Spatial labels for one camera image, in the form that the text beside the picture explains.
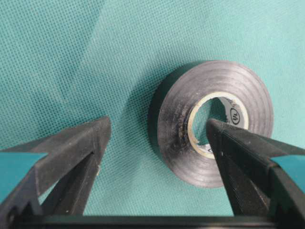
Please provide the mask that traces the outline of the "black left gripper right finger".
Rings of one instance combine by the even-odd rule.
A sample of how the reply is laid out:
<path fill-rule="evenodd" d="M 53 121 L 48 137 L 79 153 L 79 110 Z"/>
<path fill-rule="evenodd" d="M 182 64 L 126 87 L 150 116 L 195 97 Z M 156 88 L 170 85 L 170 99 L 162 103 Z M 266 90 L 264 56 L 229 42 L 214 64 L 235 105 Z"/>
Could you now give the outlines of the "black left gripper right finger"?
<path fill-rule="evenodd" d="M 304 228 L 304 149 L 216 119 L 207 121 L 206 133 L 234 213 L 209 227 Z"/>

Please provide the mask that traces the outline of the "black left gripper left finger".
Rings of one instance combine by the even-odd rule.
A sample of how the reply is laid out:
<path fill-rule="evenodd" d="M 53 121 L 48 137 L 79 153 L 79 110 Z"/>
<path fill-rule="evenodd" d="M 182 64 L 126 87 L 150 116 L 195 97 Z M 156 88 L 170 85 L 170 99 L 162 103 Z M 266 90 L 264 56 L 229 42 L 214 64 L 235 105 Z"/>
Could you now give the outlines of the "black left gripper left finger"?
<path fill-rule="evenodd" d="M 21 215 L 82 215 L 110 137 L 104 116 L 1 150 L 1 228 Z"/>

